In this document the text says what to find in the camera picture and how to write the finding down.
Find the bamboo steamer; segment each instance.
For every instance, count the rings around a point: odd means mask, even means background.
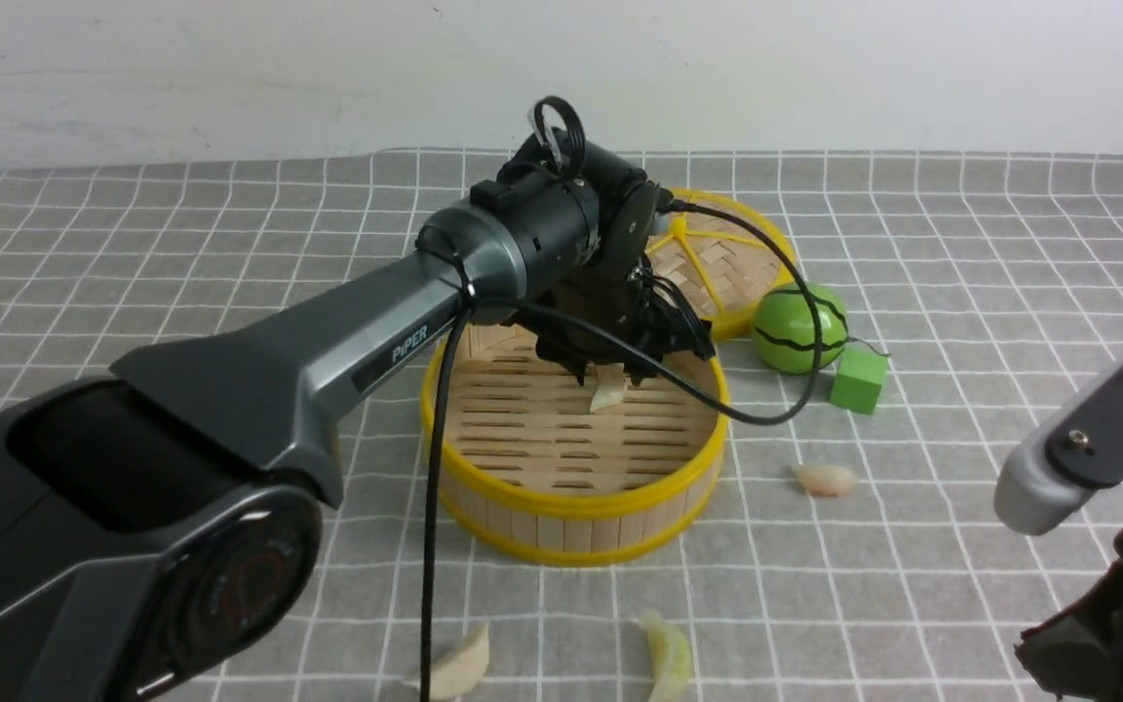
[[[471,328],[459,344],[439,496],[476,538],[531,563],[609,565],[655,550],[704,510],[725,453],[729,419],[716,410],[650,379],[592,414],[592,374],[581,388],[536,358],[526,329]],[[423,382],[428,437],[442,347]],[[729,403],[716,359],[667,364]]]
[[[772,221],[730,197],[699,190],[672,189],[692,203],[736,215],[757,227],[783,248],[794,263],[794,249]],[[779,258],[740,226],[710,215],[675,212],[668,228],[647,244],[656,274],[683,289],[696,312],[713,325],[713,340],[746,336],[757,303],[792,275]]]

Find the robotic arm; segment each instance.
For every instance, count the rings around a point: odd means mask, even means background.
[[[531,329],[579,382],[592,363],[654,374],[482,299],[533,301],[656,359],[713,355],[642,257],[668,191],[588,144],[564,101],[531,117],[536,136],[409,256],[0,413],[0,701],[155,699],[266,635],[314,567],[320,503],[343,502],[338,419],[460,310]]]
[[[1097,491],[1123,483],[1123,359],[1101,373],[1004,463],[994,494],[999,520],[1047,534]],[[1057,696],[1123,702],[1123,529],[1117,563],[1063,612],[1022,635],[1016,658]]]

